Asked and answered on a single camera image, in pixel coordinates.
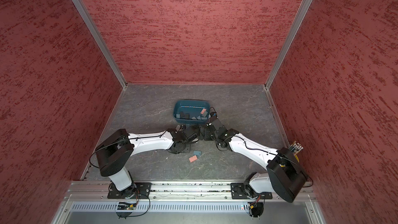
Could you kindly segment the blue eraser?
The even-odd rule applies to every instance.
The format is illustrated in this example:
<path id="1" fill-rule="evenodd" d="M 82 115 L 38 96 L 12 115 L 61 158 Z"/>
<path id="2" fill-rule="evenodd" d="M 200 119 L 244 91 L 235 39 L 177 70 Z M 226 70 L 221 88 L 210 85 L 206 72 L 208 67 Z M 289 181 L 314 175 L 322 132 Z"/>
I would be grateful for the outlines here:
<path id="1" fill-rule="evenodd" d="M 194 154 L 195 156 L 197 156 L 197 157 L 200 157 L 200 156 L 202 155 L 202 152 L 201 152 L 201 151 L 198 151 L 198 150 L 194 150 L 194 151 L 193 151 L 193 154 Z"/>

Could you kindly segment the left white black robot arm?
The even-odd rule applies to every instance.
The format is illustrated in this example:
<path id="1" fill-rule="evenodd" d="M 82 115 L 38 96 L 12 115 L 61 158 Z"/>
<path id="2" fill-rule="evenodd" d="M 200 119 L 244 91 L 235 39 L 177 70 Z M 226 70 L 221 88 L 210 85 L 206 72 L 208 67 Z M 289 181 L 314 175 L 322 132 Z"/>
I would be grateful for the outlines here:
<path id="1" fill-rule="evenodd" d="M 94 150 L 97 165 L 102 177 L 108 177 L 111 184 L 108 188 L 108 199 L 143 199 L 149 196 L 152 183 L 138 183 L 133 180 L 126 168 L 131 156 L 139 153 L 166 150 L 179 154 L 198 140 L 195 129 L 167 129 L 159 133 L 133 134 L 119 129 Z"/>

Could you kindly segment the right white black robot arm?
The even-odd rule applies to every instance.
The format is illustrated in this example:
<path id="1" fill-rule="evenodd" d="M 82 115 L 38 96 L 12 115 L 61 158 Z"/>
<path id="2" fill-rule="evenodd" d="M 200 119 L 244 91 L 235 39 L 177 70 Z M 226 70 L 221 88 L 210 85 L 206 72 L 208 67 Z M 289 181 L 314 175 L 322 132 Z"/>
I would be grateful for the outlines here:
<path id="1" fill-rule="evenodd" d="M 288 148 L 274 149 L 250 140 L 234 129 L 208 126 L 204 137 L 215 141 L 226 150 L 239 153 L 259 164 L 266 173 L 252 173 L 243 183 L 243 191 L 249 198 L 257 198 L 264 192 L 277 194 L 292 203 L 309 180 L 309 175 Z"/>

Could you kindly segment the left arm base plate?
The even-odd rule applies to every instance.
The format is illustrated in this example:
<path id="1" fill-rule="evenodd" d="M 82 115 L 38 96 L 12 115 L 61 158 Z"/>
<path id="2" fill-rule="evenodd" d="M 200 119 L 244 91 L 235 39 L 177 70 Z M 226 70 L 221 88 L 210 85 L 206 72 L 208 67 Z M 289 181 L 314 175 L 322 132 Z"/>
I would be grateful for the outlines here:
<path id="1" fill-rule="evenodd" d="M 114 183 L 108 188 L 108 199 L 141 199 L 148 197 L 151 191 L 152 183 L 135 183 L 126 189 L 120 191 Z"/>

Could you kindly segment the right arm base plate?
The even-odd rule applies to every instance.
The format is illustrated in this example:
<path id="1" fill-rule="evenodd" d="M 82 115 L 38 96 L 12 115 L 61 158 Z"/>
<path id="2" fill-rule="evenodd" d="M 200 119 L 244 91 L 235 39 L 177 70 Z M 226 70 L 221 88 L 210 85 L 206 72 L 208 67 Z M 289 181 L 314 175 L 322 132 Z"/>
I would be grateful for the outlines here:
<path id="1" fill-rule="evenodd" d="M 270 200 L 273 198 L 271 192 L 256 193 L 244 183 L 231 183 L 231 196 L 234 200 Z"/>

